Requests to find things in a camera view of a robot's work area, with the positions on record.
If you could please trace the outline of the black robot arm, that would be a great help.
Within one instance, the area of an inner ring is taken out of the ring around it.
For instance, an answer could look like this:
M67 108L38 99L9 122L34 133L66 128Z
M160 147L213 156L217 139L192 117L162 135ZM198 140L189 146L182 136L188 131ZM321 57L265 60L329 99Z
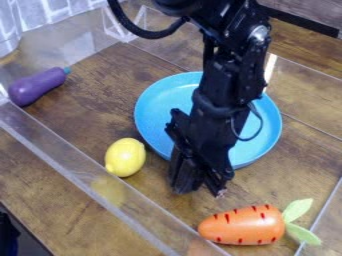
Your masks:
M229 150L253 101L268 83L264 64L272 42L269 16L257 0L154 0L168 15L188 18L204 33L204 75L189 113L174 108L166 133L174 141L169 181L178 194L206 186L225 193L234 178Z

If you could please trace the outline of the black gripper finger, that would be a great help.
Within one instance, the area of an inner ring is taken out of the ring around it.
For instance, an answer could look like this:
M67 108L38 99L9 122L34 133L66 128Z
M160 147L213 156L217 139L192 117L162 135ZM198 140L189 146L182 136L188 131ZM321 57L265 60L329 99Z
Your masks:
M226 193L226 183L230 180L228 172L217 172L209 169L205 174L205 185L216 198L220 198Z
M169 182L177 194L197 191L205 183L206 165L197 155L188 155L178 148L173 149L169 168Z

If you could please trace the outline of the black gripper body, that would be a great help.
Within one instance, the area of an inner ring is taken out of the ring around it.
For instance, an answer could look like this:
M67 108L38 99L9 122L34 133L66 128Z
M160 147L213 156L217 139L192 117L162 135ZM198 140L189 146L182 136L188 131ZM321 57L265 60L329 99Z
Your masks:
M176 143L174 148L202 159L206 171L228 172L232 179L234 170L228 153L237 144L250 106L238 106L228 100L220 106L200 89L194 91L193 103L190 114L177 108L172 110L168 135Z

